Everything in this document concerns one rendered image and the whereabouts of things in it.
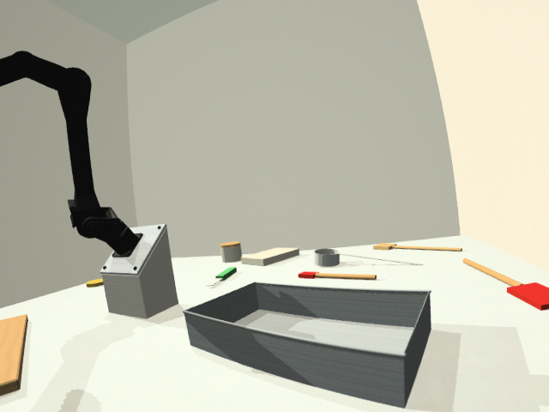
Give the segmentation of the grey rectangular roasting tin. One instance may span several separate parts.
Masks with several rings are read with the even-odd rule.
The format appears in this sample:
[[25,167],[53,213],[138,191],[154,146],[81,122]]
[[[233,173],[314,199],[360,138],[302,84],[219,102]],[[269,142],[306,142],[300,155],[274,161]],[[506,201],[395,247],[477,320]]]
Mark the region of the grey rectangular roasting tin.
[[405,409],[431,333],[430,295],[253,282],[183,313],[194,348]]

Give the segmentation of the light wooden board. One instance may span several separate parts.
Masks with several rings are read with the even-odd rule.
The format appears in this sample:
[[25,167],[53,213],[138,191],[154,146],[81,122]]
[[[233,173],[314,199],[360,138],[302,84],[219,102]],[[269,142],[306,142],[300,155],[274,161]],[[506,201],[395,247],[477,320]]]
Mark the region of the light wooden board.
[[21,388],[28,317],[0,320],[0,396]]

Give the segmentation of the grey metal saucepan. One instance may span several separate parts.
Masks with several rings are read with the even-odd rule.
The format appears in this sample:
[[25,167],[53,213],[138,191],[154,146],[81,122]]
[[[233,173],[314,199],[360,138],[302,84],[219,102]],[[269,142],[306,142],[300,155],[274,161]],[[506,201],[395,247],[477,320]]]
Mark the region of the grey metal saucepan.
[[[314,264],[320,267],[336,266],[340,263],[340,255],[347,256],[348,254],[342,254],[336,249],[328,249],[328,248],[316,249],[314,250]],[[353,254],[349,254],[348,256],[353,256],[358,258],[378,259],[378,260],[383,260],[387,262],[391,261],[391,262],[397,262],[402,264],[406,263],[406,264],[422,265],[422,264],[417,264],[412,262],[402,262],[402,261],[393,260],[393,259],[388,260],[388,259],[383,259],[378,257],[363,257],[363,256],[353,255]]]

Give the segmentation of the red spatula with wooden handle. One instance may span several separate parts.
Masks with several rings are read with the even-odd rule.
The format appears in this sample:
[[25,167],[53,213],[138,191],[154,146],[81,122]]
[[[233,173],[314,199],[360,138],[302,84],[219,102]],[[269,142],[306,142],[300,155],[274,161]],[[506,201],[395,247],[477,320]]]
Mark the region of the red spatula with wooden handle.
[[482,273],[486,273],[487,275],[494,277],[507,285],[509,284],[510,287],[507,288],[508,294],[514,295],[518,299],[525,301],[538,310],[540,309],[542,311],[549,309],[549,287],[543,286],[536,282],[521,284],[520,282],[510,279],[507,276],[499,274],[497,271],[493,271],[483,265],[479,265],[470,259],[468,260],[464,258],[463,263],[480,270]]

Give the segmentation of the grey cylindrical jar with orange lid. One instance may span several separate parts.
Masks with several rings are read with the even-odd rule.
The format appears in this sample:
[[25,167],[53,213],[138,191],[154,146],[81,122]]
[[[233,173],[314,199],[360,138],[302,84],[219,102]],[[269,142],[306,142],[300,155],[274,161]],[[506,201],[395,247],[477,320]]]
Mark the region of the grey cylindrical jar with orange lid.
[[220,244],[220,253],[222,263],[234,263],[242,260],[240,242]]

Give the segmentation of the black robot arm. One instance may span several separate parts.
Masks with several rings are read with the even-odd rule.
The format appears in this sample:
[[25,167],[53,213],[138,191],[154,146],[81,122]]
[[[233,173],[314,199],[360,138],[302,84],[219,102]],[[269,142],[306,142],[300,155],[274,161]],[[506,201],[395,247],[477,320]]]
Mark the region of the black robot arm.
[[74,199],[68,199],[72,227],[76,227],[82,237],[106,242],[114,250],[113,257],[131,256],[143,234],[133,233],[111,207],[100,207],[94,191],[87,134],[92,84],[89,75],[78,68],[65,69],[27,51],[0,58],[0,87],[24,77],[59,94],[75,185]]

